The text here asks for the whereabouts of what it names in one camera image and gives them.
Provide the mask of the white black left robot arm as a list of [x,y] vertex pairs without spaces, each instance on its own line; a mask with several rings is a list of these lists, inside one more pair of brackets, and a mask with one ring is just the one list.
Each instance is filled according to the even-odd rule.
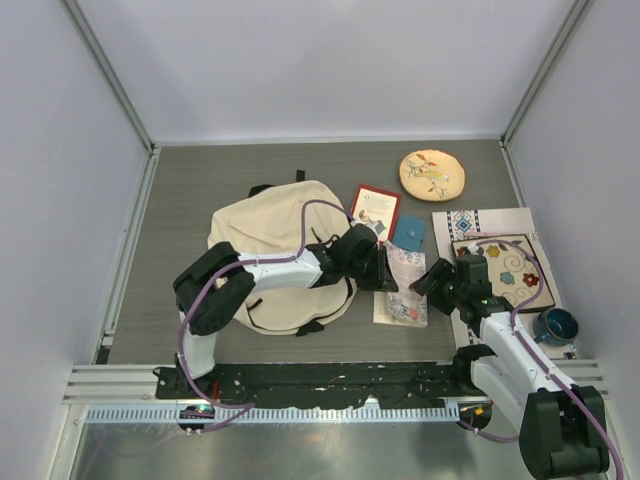
[[174,281],[176,304],[184,314],[176,360],[182,370],[179,388],[193,399],[211,391],[217,333],[250,295],[325,288],[344,279],[364,291],[399,291],[385,247],[363,224],[288,254],[247,254],[228,242],[215,245]]

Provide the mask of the cream canvas backpack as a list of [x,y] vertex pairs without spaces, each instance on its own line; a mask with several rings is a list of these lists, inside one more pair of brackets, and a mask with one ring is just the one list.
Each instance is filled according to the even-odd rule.
[[[207,246],[227,241],[243,253],[290,256],[350,227],[338,197],[315,180],[272,186],[213,213]],[[234,319],[262,335],[304,336],[340,318],[356,293],[353,281],[251,294]]]

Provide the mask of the floral cover notebook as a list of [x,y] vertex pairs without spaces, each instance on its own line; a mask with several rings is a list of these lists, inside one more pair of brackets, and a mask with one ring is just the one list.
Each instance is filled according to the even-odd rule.
[[412,252],[385,241],[391,274],[398,285],[397,292],[374,294],[373,322],[392,326],[424,328],[428,325],[428,304],[425,296],[410,289],[410,285],[426,272],[426,255]]

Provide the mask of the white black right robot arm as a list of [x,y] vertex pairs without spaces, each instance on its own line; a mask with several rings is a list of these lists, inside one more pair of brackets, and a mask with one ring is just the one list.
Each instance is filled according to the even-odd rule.
[[525,331],[518,310],[496,296],[482,256],[438,260],[411,290],[437,310],[457,311],[480,339],[458,349],[451,380],[457,391],[481,390],[517,430],[522,460],[536,479],[624,468],[606,429],[605,403],[593,386],[579,386]]

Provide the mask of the red bordered book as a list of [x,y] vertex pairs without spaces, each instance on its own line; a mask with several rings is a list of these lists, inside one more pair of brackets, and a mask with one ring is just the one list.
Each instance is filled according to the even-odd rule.
[[388,228],[388,239],[393,236],[397,223],[401,195],[396,192],[359,184],[351,207],[354,220],[363,223],[370,220],[382,220]]

